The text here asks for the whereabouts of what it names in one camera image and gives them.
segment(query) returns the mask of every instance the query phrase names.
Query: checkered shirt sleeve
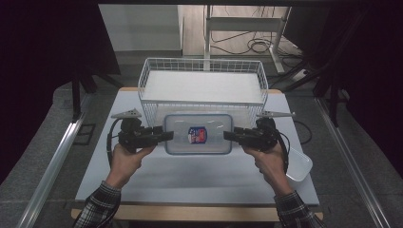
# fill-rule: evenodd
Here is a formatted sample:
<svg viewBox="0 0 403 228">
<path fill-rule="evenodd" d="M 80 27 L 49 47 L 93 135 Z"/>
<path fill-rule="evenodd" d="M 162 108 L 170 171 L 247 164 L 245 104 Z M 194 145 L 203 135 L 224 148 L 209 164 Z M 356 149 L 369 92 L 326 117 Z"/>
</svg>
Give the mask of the checkered shirt sleeve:
<svg viewBox="0 0 403 228">
<path fill-rule="evenodd" d="M 275 197 L 278 216 L 283 227 L 326 227 L 300 198 L 297 191 Z"/>
<path fill-rule="evenodd" d="M 73 227 L 108 225 L 120 203 L 121 190 L 103 181 L 101 186 L 86 199 L 86 206 L 75 220 Z"/>
</svg>

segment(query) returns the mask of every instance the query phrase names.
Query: metal frame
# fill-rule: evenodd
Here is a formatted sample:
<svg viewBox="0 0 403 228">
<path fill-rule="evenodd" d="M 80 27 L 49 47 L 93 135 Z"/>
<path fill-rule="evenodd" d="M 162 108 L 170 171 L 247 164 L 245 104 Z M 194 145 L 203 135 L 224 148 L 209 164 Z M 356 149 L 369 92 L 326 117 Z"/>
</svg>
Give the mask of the metal frame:
<svg viewBox="0 0 403 228">
<path fill-rule="evenodd" d="M 370 185 L 364 178 L 364 175 L 361 173 L 361 170 L 358 167 L 358 164 L 355 162 L 355 158 L 352 154 L 347 143 L 344 141 L 344 138 L 337 127 L 332 123 L 331 118 L 327 115 L 329 111 L 326 105 L 326 102 L 323 98 L 315 98 L 317 106 L 319 107 L 320 113 L 329 128 L 329 131 L 336 142 L 338 147 L 338 151 L 340 152 L 341 157 L 343 158 L 347 169 L 349 170 L 353 181 L 355 182 L 355 186 L 358 190 L 359 195 L 361 195 L 365 205 L 367 206 L 368 211 L 371 214 L 371 217 L 374 220 L 376 227 L 391 227 L 388 220 L 386 219 L 385 213 L 374 194 L 374 191 L 371 189 Z"/>
<path fill-rule="evenodd" d="M 205 18 L 204 59 L 210 59 L 210 34 L 213 30 L 220 31 L 271 31 L 276 33 L 273 45 L 269 47 L 270 54 L 278 74 L 284 73 L 284 67 L 278 57 L 278 45 L 284 32 L 290 7 L 281 18 L 244 18 L 244 17 L 211 17 L 211 5 L 207 5 Z"/>
<path fill-rule="evenodd" d="M 82 101 L 82 108 L 87 109 L 89 103 L 92 99 L 91 95 L 87 95 L 84 97 Z M 80 126 L 83 123 L 84 117 L 86 113 L 83 112 L 75 122 L 71 123 L 63 139 L 60 141 L 59 146 L 57 147 L 53 158 L 51 159 L 47 170 L 45 171 L 44 176 L 42 176 L 38 186 L 33 193 L 28 206 L 26 207 L 22 217 L 17 223 L 16 227 L 33 227 L 36 219 L 44 206 L 46 199 L 48 198 L 48 194 L 55 182 L 57 175 L 59 174 L 60 169 L 63 166 L 65 158 L 68 154 L 71 145 L 74 142 L 74 138 L 76 137 Z"/>
</svg>

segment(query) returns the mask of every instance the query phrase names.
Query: white wire basket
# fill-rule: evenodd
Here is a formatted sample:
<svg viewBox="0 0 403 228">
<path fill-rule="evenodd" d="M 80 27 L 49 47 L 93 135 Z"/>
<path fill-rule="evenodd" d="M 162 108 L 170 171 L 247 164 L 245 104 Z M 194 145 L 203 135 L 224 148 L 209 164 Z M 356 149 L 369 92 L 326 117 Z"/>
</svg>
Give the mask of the white wire basket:
<svg viewBox="0 0 403 228">
<path fill-rule="evenodd" d="M 149 58 L 139 80 L 148 126 L 175 112 L 224 112 L 234 125 L 255 127 L 267 101 L 260 61 Z"/>
</svg>

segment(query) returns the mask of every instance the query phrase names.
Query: black curtain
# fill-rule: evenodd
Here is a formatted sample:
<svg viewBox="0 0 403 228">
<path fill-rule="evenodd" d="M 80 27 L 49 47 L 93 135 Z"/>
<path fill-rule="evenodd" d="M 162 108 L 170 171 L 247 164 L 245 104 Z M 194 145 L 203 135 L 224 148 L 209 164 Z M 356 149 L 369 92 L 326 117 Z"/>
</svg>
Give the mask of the black curtain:
<svg viewBox="0 0 403 228">
<path fill-rule="evenodd" d="M 403 176 L 403 9 L 374 2 L 337 69 L 347 107 Z"/>
<path fill-rule="evenodd" d="M 0 182 L 19 160 L 74 74 L 120 74 L 96 4 L 0 3 L 2 149 Z"/>
</svg>

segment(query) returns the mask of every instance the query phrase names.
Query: hand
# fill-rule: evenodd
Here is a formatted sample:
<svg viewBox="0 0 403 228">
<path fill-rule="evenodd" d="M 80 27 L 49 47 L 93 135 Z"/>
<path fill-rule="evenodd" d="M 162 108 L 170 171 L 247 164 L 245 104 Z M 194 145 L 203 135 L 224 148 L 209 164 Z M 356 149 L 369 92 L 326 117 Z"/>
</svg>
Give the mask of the hand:
<svg viewBox="0 0 403 228">
<path fill-rule="evenodd" d="M 272 186 L 276 196 L 285 196 L 294 191 L 284 173 L 283 151 L 279 143 L 272 149 L 264 152 L 259 152 L 251 147 L 243 146 L 242 148 L 246 154 L 252 155 L 255 158 L 255 165 L 264 175 L 264 179 Z"/>
<path fill-rule="evenodd" d="M 116 144 L 113 149 L 113 159 L 106 183 L 121 189 L 128 183 L 130 177 L 142 166 L 142 159 L 149 155 L 155 146 L 141 149 L 137 153 L 128 152 L 122 145 Z"/>
</svg>

